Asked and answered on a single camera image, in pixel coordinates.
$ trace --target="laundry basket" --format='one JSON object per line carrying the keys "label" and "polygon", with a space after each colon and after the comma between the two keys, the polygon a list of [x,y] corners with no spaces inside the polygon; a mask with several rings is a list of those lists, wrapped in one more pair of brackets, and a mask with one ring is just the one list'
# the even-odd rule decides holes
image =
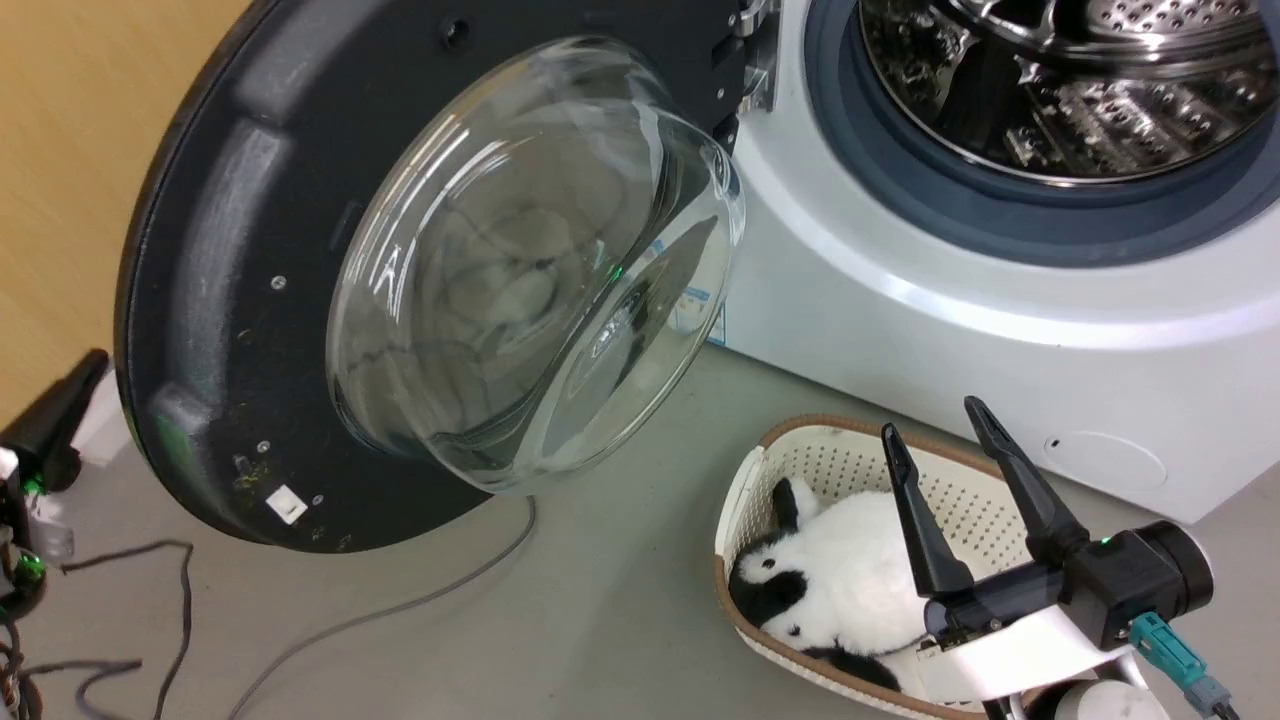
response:
{"label": "laundry basket", "polygon": [[[993,462],[909,434],[905,439],[920,471],[920,491],[974,578],[1030,560],[1027,529]],[[771,492],[786,477],[804,478],[824,503],[863,491],[891,491],[877,427],[835,415],[805,415],[764,436],[739,466],[716,530],[716,593],[742,641],[806,680],[902,717],[984,719],[979,703],[934,705],[841,673],[742,618],[730,600],[728,571],[742,546],[776,527]]]}

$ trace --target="stuffed panda toy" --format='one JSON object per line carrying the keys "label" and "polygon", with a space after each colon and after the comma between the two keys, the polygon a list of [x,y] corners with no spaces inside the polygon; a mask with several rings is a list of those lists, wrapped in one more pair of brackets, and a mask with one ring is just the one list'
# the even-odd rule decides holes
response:
{"label": "stuffed panda toy", "polygon": [[860,492],[823,510],[800,478],[773,488],[778,529],[739,552],[728,592],[783,644],[867,682],[924,697],[915,648],[924,603],[892,493]]}

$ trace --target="washing machine door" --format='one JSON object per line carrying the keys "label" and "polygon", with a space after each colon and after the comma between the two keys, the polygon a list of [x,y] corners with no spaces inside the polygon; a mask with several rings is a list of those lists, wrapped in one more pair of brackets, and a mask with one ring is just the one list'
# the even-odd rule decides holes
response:
{"label": "washing machine door", "polygon": [[215,528],[378,547],[623,442],[719,309],[737,0],[256,1],[122,263],[152,469]]}

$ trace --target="black device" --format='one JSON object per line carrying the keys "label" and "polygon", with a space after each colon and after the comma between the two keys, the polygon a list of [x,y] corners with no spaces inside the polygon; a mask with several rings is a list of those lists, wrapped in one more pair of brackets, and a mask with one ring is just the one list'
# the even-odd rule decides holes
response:
{"label": "black device", "polygon": [[[27,500],[65,491],[79,477],[81,457],[72,438],[109,365],[105,351],[91,350],[0,430],[0,448],[18,459],[9,477],[0,478],[0,619],[20,618],[44,592],[46,568],[33,552],[41,544],[40,528],[33,527],[40,523],[29,516]],[[50,539],[51,528],[44,530]]]}
{"label": "black device", "polygon": [[881,439],[915,587],[929,600],[925,629],[938,643],[965,643],[1059,605],[1106,651],[1124,644],[1129,624],[1144,612],[1169,621],[1212,600],[1208,560],[1185,530],[1160,520],[1093,539],[987,405],[970,396],[965,411],[1009,483],[1032,561],[974,582],[924,502],[906,443],[884,425]]}

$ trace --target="cable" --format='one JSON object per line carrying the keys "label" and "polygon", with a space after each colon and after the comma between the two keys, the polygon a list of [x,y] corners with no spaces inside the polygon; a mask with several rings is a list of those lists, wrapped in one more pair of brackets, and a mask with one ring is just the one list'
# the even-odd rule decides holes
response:
{"label": "cable", "polygon": [[1169,676],[1201,717],[1240,720],[1231,707],[1231,692],[1208,674],[1208,664],[1155,612],[1143,612],[1129,624],[1129,643]]}
{"label": "cable", "polygon": [[[165,673],[164,682],[160,683],[160,693],[156,696],[156,711],[152,715],[152,720],[160,720],[160,716],[164,715],[164,702],[165,698],[169,697],[169,688],[173,687],[173,682],[178,676],[178,670],[182,669],[182,661],[187,657],[187,651],[191,648],[191,625],[192,625],[192,611],[193,611],[192,607],[193,597],[191,592],[191,556],[195,555],[196,546],[191,544],[189,542],[165,539],[145,544],[142,547],[136,547],[132,550],[123,550],[120,552],[100,555],[97,557],[92,557],[90,560],[84,560],[81,562],[70,562],[68,565],[63,565],[63,573],[74,573],[77,570],[86,570],[88,568],[93,568],[95,565],[101,565],[104,562],[114,562],[116,560],[124,560],[127,557],[137,557],[138,555],[146,555],[148,552],[154,552],[164,547],[178,547],[183,550],[182,569],[179,570],[178,574],[178,582],[179,584],[182,584],[182,643],[178,646],[178,653],[174,656],[173,662],[169,665],[169,671]],[[90,680],[86,682],[84,685],[82,687],[87,688],[87,685],[92,684],[93,682],[101,680],[104,678],[119,673],[120,671],[113,671],[113,673],[104,671],[102,674],[90,678]],[[76,702],[77,706],[79,706],[81,691],[77,691]]]}
{"label": "cable", "polygon": [[[82,562],[72,562],[61,568],[63,573],[74,573],[77,570],[84,570],[93,568],[96,565],[102,565],[106,562],[113,562],[116,560],[123,560],[127,557],[136,557],[138,555],[146,555],[156,550],[165,547],[178,547],[184,551],[182,559],[182,571],[179,574],[179,580],[182,584],[182,643],[178,648],[177,656],[173,659],[173,664],[169,666],[169,673],[165,675],[164,682],[160,684],[160,692],[156,696],[156,707],[152,720],[160,720],[164,714],[164,703],[169,696],[169,688],[173,687],[174,679],[178,676],[178,670],[182,669],[182,661],[187,657],[187,650],[191,647],[191,626],[192,626],[192,591],[191,591],[191,556],[195,552],[195,546],[189,542],[165,539],[152,542],[141,547],[134,547],[131,550],[123,550],[119,552],[111,552],[108,555],[101,555],[99,557],[92,557]],[[90,717],[91,720],[124,720],[119,715],[111,715],[104,712],[95,707],[88,701],[88,689],[93,687],[95,683],[105,680],[108,678],[114,678],[116,675],[123,675],[125,673],[132,673],[142,667],[141,660],[69,660],[65,662],[50,662],[46,665],[36,665],[33,667],[22,666],[22,646],[18,637],[18,628],[13,623],[5,623],[5,629],[9,632],[9,641],[12,646],[5,646],[0,643],[0,650],[4,651],[8,664],[0,678],[9,679],[15,678],[18,680],[18,692],[20,693],[20,700],[18,705],[18,720],[41,720],[44,715],[44,703],[40,698],[40,692],[36,689],[36,684],[32,678],[36,675],[46,675],[49,673],[63,673],[68,670],[92,670],[93,674],[90,675],[83,683],[76,688],[76,707],[79,710],[81,715]]]}
{"label": "cable", "polygon": [[493,569],[494,565],[497,565],[497,564],[502,562],[503,560],[506,560],[506,557],[508,555],[511,555],[512,552],[516,551],[516,548],[518,548],[521,544],[524,544],[524,542],[534,532],[534,524],[538,521],[538,503],[534,502],[532,497],[530,497],[527,500],[529,500],[529,521],[525,524],[525,529],[521,530],[520,536],[516,537],[516,539],[512,541],[511,544],[508,544],[502,552],[499,552],[498,555],[495,555],[492,560],[489,560],[484,565],[480,565],[479,568],[476,568],[475,570],[467,573],[466,575],[458,578],[457,580],[453,580],[452,583],[449,583],[448,585],[445,585],[445,587],[443,587],[440,589],[431,591],[431,592],[429,592],[429,593],[426,593],[426,594],[424,594],[421,597],[417,597],[417,598],[402,602],[402,603],[392,606],[392,607],[387,607],[384,610],[378,610],[378,611],[370,612],[367,615],[361,615],[358,618],[353,618],[351,620],[339,623],[337,625],[333,625],[333,626],[330,626],[328,629],[325,629],[325,630],[321,630],[321,632],[319,632],[319,633],[316,633],[316,634],[314,634],[314,635],[311,635],[311,637],[308,637],[306,639],[302,639],[302,641],[294,643],[292,647],[289,647],[288,650],[285,650],[284,652],[282,652],[274,661],[271,661],[271,664],[268,665],[266,670],[262,670],[262,673],[257,676],[257,679],[253,680],[253,683],[248,687],[247,691],[244,691],[244,694],[241,696],[239,702],[237,702],[236,707],[232,708],[232,712],[230,712],[230,715],[227,716],[227,720],[238,720],[238,717],[241,716],[241,712],[244,710],[244,706],[247,706],[248,701],[253,697],[253,693],[256,693],[259,691],[259,688],[262,687],[262,684],[268,680],[268,678],[271,676],[273,673],[275,673],[276,670],[279,670],[280,666],[284,665],[294,655],[298,655],[303,650],[307,650],[308,647],[311,647],[311,646],[314,646],[314,644],[316,644],[316,643],[319,643],[319,642],[321,642],[321,641],[324,641],[326,638],[332,638],[333,635],[337,635],[338,633],[343,633],[343,632],[349,630],[352,628],[357,628],[360,625],[374,623],[374,621],[381,620],[384,618],[390,618],[392,615],[398,615],[398,614],[404,612],[407,610],[413,610],[415,607],[421,607],[422,605],[426,605],[426,603],[429,603],[429,602],[431,602],[434,600],[439,600],[439,598],[449,594],[451,592],[453,592],[453,591],[456,591],[456,589],[458,589],[458,588],[468,584],[471,580],[475,580],[480,575],[483,575],[486,571],[489,571],[490,569]]}
{"label": "cable", "polygon": [[1213,715],[1219,716],[1221,720],[1240,720],[1239,714],[1231,707],[1230,702],[1220,702],[1213,706]]}

